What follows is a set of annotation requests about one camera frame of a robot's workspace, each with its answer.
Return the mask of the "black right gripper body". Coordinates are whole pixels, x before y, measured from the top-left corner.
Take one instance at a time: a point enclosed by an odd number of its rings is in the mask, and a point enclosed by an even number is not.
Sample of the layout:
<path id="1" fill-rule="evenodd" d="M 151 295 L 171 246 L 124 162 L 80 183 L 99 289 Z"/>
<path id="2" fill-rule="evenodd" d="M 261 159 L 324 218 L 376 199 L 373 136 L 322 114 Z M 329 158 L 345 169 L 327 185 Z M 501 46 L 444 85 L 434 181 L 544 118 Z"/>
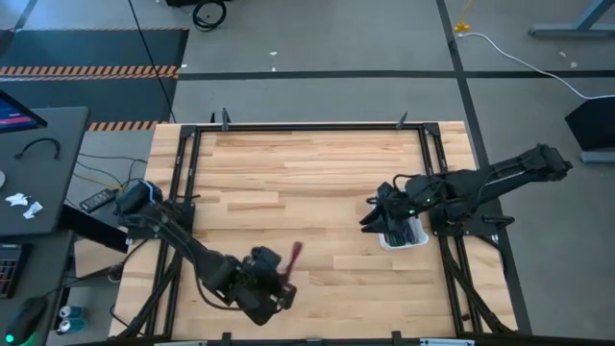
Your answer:
<path id="1" fill-rule="evenodd" d="M 376 206 L 382 217 L 388 220 L 404 220 L 416 216 L 416 208 L 410 204 L 405 192 L 389 183 L 382 183 L 376 192 Z"/>

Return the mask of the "black aluminium table frame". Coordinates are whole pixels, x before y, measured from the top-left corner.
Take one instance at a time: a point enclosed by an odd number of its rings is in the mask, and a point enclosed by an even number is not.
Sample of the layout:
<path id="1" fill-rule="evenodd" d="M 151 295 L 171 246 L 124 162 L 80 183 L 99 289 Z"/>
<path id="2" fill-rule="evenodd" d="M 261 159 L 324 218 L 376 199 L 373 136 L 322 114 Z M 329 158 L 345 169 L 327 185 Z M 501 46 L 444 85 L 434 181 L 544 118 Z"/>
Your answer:
<path id="1" fill-rule="evenodd" d="M 172 336 L 176 340 L 406 338 L 455 332 L 439 244 L 386 251 L 358 222 L 377 186 L 420 174 L 436 162 L 414 124 L 266 124 L 188 138 L 183 184 L 193 184 L 194 233 L 236 257 L 266 246 L 283 259 L 303 251 L 292 273 L 292 307 L 263 325 L 221 311 L 182 267 Z"/>

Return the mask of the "black computer mouse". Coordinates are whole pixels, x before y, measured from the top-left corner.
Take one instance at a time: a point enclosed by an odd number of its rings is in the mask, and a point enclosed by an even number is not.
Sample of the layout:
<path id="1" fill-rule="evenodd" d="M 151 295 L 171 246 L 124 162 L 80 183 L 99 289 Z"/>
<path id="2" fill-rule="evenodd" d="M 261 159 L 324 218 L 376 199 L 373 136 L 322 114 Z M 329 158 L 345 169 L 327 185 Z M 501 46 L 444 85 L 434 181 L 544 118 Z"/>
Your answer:
<path id="1" fill-rule="evenodd" d="M 4 337 L 7 344 L 23 346 L 35 333 L 46 307 L 46 298 L 42 296 L 28 298 L 9 322 Z"/>

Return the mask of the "computer monitor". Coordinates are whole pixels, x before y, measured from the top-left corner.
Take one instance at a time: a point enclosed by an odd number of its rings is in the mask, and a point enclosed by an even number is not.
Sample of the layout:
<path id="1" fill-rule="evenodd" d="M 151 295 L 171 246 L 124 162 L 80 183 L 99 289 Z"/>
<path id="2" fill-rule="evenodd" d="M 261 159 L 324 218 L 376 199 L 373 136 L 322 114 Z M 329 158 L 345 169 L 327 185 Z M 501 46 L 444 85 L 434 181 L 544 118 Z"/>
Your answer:
<path id="1" fill-rule="evenodd" d="M 0 89 L 0 134 L 46 128 L 48 123 Z"/>

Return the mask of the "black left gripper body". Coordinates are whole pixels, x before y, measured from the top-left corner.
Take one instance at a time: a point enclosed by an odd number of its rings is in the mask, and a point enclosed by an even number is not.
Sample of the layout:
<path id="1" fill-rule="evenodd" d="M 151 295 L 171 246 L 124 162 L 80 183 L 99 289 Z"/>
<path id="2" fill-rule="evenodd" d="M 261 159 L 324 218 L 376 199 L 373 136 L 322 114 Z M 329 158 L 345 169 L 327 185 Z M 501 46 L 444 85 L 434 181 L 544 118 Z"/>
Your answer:
<path id="1" fill-rule="evenodd" d="M 266 324 L 278 311 L 283 284 L 277 267 L 281 257 L 273 250 L 254 247 L 239 266 L 235 301 L 258 326 Z"/>

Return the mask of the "black keyboard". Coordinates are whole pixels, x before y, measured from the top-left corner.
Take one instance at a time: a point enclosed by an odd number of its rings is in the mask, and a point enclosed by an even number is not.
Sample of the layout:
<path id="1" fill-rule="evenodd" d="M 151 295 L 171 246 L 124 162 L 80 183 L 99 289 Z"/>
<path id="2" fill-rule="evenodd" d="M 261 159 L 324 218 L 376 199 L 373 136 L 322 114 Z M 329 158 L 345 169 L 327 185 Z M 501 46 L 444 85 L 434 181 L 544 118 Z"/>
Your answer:
<path id="1" fill-rule="evenodd" d="M 14 295 L 30 250 L 30 244 L 0 243 L 0 299 Z"/>

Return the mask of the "grey desk leg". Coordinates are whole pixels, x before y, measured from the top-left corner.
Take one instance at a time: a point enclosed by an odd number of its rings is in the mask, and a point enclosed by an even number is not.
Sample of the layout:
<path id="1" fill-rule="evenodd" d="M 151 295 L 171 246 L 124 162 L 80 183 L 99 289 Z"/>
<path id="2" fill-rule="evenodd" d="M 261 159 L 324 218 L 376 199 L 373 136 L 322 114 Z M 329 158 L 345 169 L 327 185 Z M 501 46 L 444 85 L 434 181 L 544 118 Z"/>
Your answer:
<path id="1" fill-rule="evenodd" d="M 615 37 L 615 24 L 599 24 L 600 18 L 615 5 L 615 0 L 594 0 L 572 24 L 535 24 L 531 37 Z"/>

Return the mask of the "black box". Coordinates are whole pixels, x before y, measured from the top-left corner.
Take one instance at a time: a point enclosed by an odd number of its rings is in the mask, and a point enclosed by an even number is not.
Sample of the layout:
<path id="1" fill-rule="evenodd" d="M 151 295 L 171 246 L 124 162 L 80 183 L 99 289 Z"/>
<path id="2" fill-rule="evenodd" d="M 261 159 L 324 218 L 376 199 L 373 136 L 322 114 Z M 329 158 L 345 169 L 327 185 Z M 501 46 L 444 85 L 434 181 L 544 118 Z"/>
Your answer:
<path id="1" fill-rule="evenodd" d="M 565 121 L 584 163 L 615 164 L 615 98 L 587 100 Z"/>

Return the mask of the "black hazard-striped floor mat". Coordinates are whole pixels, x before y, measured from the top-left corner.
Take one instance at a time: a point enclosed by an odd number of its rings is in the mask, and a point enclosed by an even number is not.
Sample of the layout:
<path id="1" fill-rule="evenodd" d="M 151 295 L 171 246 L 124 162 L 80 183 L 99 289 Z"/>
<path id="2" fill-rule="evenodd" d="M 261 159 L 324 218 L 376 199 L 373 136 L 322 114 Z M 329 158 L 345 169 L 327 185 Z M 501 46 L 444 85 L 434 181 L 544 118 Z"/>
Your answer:
<path id="1" fill-rule="evenodd" d="M 45 29 L 5 33 L 0 89 L 30 109 L 86 107 L 92 132 L 171 120 L 188 30 Z"/>

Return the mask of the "dark grey desk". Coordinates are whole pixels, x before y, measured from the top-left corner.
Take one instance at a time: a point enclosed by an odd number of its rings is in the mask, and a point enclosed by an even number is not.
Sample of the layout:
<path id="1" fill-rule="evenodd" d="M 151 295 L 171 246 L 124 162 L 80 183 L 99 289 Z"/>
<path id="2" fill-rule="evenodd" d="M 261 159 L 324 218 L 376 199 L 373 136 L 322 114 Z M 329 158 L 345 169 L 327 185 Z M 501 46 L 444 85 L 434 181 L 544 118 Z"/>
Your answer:
<path id="1" fill-rule="evenodd" d="M 0 237 L 43 235 L 54 231 L 89 121 L 85 107 L 37 109 L 46 128 L 0 134 Z M 5 198 L 28 197 L 27 206 L 11 207 Z M 39 202 L 32 219 L 23 213 Z"/>

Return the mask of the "black remote control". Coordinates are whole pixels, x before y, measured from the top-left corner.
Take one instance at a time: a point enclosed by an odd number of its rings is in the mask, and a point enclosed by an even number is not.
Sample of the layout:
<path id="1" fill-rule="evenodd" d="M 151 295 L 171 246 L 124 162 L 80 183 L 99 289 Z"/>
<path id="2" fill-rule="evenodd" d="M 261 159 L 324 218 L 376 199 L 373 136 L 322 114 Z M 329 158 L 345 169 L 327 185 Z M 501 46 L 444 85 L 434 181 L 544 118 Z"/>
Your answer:
<path id="1" fill-rule="evenodd" d="M 105 188 L 79 203 L 81 210 L 92 213 L 113 202 L 118 190 Z"/>

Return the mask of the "white plastic bin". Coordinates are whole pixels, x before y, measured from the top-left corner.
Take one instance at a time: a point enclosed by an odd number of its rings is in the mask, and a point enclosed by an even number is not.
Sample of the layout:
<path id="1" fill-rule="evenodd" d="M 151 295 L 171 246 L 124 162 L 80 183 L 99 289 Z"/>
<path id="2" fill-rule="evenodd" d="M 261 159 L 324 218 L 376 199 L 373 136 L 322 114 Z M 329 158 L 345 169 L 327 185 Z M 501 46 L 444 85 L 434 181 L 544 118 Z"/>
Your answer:
<path id="1" fill-rule="evenodd" d="M 371 207 L 371 210 L 377 208 L 375 197 L 376 196 L 373 196 L 366 200 L 366 203 Z M 378 236 L 380 246 L 384 250 L 408 249 L 412 247 L 422 246 L 428 243 L 429 237 L 424 231 L 423 224 L 419 217 L 419 212 L 417 208 L 415 217 L 396 221 L 399 225 L 399 232 L 397 234 L 379 234 L 375 231 L 374 225 L 361 225 L 361 231 L 366 234 L 376 234 Z"/>

